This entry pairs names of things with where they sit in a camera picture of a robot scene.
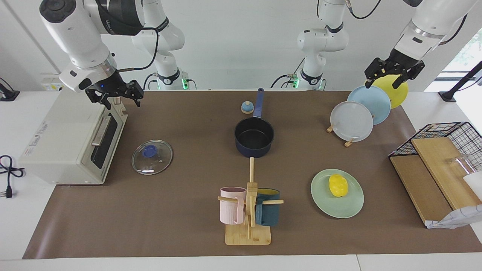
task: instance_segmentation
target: wall outlet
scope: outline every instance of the wall outlet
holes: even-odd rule
[[[61,91],[65,88],[64,83],[62,83],[58,77],[44,78],[40,84],[45,91]]]

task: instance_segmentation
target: blue handle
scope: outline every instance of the blue handle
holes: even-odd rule
[[[258,88],[258,95],[256,97],[256,105],[254,107],[253,117],[261,118],[261,109],[263,108],[263,95],[265,90],[262,88]]]

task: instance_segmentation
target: black wire rack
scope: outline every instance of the black wire rack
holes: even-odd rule
[[[389,157],[418,155],[412,139],[434,137],[448,137],[461,154],[469,155],[469,160],[475,169],[482,170],[482,136],[469,122],[427,124],[392,152]]]

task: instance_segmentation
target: plate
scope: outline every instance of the plate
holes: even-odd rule
[[[348,101],[354,101],[364,105],[373,116],[373,125],[382,123],[390,114],[390,98],[379,87],[357,87],[348,96]]]
[[[408,83],[403,82],[397,89],[394,89],[392,84],[399,77],[399,75],[388,74],[380,77],[373,82],[373,86],[381,88],[390,98],[391,108],[401,105],[408,95]]]
[[[348,182],[348,194],[335,197],[330,192],[329,179],[333,174],[340,174]],[[325,169],[313,178],[311,182],[311,196],[318,208],[324,213],[336,218],[349,218],[363,207],[363,190],[357,180],[350,174],[339,169]]]
[[[330,123],[335,134],[352,142],[367,138],[373,129],[373,118],[370,111],[361,103],[346,101],[333,108]]]

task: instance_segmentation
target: wooden board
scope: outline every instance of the wooden board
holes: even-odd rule
[[[482,204],[464,181],[463,173],[451,163],[460,152],[449,138],[421,138],[412,140],[412,143],[454,210]]]
[[[418,155],[390,157],[422,221],[442,220],[452,208]]]
[[[226,225],[225,243],[227,245],[268,245],[271,243],[271,228],[256,225],[251,228],[251,238],[248,238],[247,217],[243,224]]]

